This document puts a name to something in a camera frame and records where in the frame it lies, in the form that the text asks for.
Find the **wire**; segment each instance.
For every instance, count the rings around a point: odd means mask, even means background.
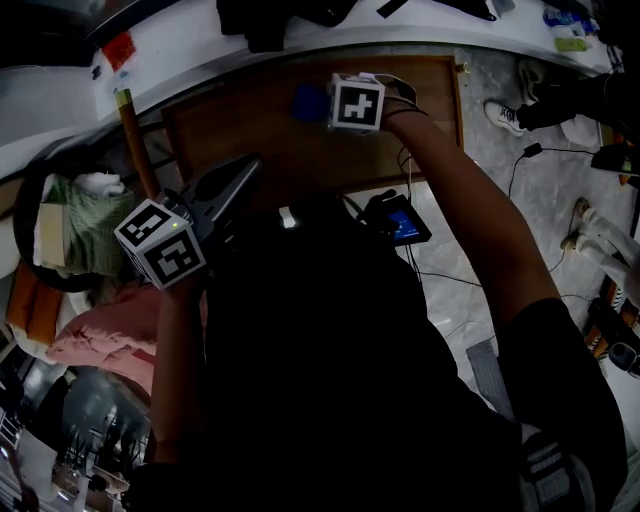
[[[549,269],[549,274],[551,274],[551,272],[553,272],[555,269],[557,269],[560,266],[560,263],[562,263],[562,261],[564,260],[565,254],[566,254],[566,251],[562,251],[562,256],[560,256],[560,261],[558,261],[558,263],[556,263],[553,267]]]
[[[458,327],[456,327],[453,331],[451,331],[449,334],[447,334],[444,339],[446,340],[448,337],[450,337],[451,335],[453,335],[458,329],[461,329],[462,327],[464,327],[467,324],[478,324],[481,325],[482,327],[484,327],[487,331],[491,332],[491,329],[489,329],[486,325],[484,325],[482,322],[476,322],[475,320],[467,320],[466,322],[462,322]]]
[[[523,158],[525,158],[525,156],[520,155],[520,157],[516,160],[516,163],[513,164],[513,172],[511,173],[511,181],[509,182],[509,193],[507,194],[507,197],[509,199],[511,199],[511,189],[513,188],[513,180],[516,178],[516,167],[518,167],[520,160],[522,160]]]
[[[559,153],[585,153],[587,155],[595,155],[593,151],[587,151],[586,149],[558,149],[558,148],[540,148],[542,151],[557,151]]]
[[[407,171],[404,170],[404,166],[413,157],[411,155],[409,155],[407,158],[405,158],[404,161],[400,162],[400,155],[402,155],[402,152],[405,149],[407,149],[407,146],[402,146],[400,148],[400,151],[398,152],[398,156],[396,157],[396,162],[398,163],[398,167],[400,167],[400,171],[402,172],[402,174],[405,175],[405,182],[407,184],[407,190],[408,190],[408,195],[409,195],[409,203],[411,203],[411,166],[409,166],[409,173],[408,174],[407,174]]]
[[[584,149],[559,149],[559,148],[541,147],[538,153],[535,153],[535,154],[527,154],[527,150],[525,150],[525,152],[518,157],[518,159],[516,160],[516,163],[513,164],[513,172],[511,173],[511,181],[509,182],[509,192],[507,193],[507,197],[509,197],[509,199],[511,199],[511,190],[513,188],[513,181],[515,180],[515,177],[516,177],[516,167],[520,163],[520,160],[522,160],[523,158],[531,158],[533,156],[539,155],[542,151],[556,151],[558,153],[582,153],[582,154],[591,155],[591,156],[595,155],[595,153],[593,153],[592,151],[587,151]]]
[[[582,299],[585,302],[592,302],[598,298],[598,297],[592,297],[591,299],[587,299],[586,297],[583,297],[582,295],[577,295],[575,293],[567,293],[566,295],[560,295],[561,299],[564,299],[565,297],[575,297],[577,299]]]
[[[415,108],[403,108],[400,110],[394,110],[393,112],[389,112],[388,114],[382,116],[382,121],[381,124],[384,124],[384,122],[389,119],[391,116],[395,116],[396,114],[404,114],[405,112],[415,112],[416,114],[422,114],[425,115],[427,117],[429,117],[429,114],[427,114],[424,110],[420,110],[418,107]]]
[[[481,284],[474,283],[473,281],[467,281],[465,279],[460,279],[459,277],[447,276],[445,274],[438,274],[436,272],[422,272],[419,271],[423,276],[435,276],[435,277],[444,277],[445,279],[451,279],[452,281],[458,281],[459,283],[470,284],[471,286],[476,286],[478,288],[482,288]]]
[[[400,96],[385,96],[384,99],[385,99],[385,101],[387,101],[387,100],[389,100],[389,101],[398,101],[400,103],[404,103],[406,105],[410,105],[413,108],[420,110],[418,108],[418,105],[416,105],[413,101],[408,100],[407,98],[401,98]]]

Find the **bracelet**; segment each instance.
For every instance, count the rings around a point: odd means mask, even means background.
[[[410,101],[406,98],[401,98],[399,96],[385,96],[384,101],[399,101],[400,103],[406,103],[407,105],[418,108],[418,105],[416,105],[413,101]]]
[[[423,114],[423,115],[429,117],[429,114],[427,114],[424,110],[420,110],[418,107],[415,107],[415,108],[404,108],[402,110],[394,110],[393,112],[389,112],[387,115],[382,117],[382,120],[380,122],[384,123],[391,116],[394,116],[396,114],[404,114],[405,112],[415,112],[417,114]]]

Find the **pink cloth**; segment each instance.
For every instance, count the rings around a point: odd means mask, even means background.
[[[151,395],[162,292],[127,285],[107,305],[77,316],[60,332],[47,356],[73,366],[96,366],[124,375]],[[200,301],[206,326],[206,297]]]

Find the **wooden board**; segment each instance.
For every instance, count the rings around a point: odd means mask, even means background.
[[[265,172],[255,192],[263,207],[291,204],[323,191],[352,192],[405,180],[401,144],[388,133],[328,132],[291,117],[296,86],[325,86],[331,73],[387,73],[410,83],[418,105],[459,146],[462,122],[453,57],[389,56],[278,64],[232,75],[220,87],[163,109],[183,181],[212,164],[260,153]]]

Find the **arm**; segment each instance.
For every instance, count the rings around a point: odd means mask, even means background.
[[[431,119],[387,100],[386,128],[429,183],[484,288],[496,329],[529,304],[559,298],[529,226],[507,196]]]
[[[200,273],[189,276],[162,298],[151,399],[155,462],[176,463],[193,455],[204,431],[204,343],[199,302],[205,279]]]

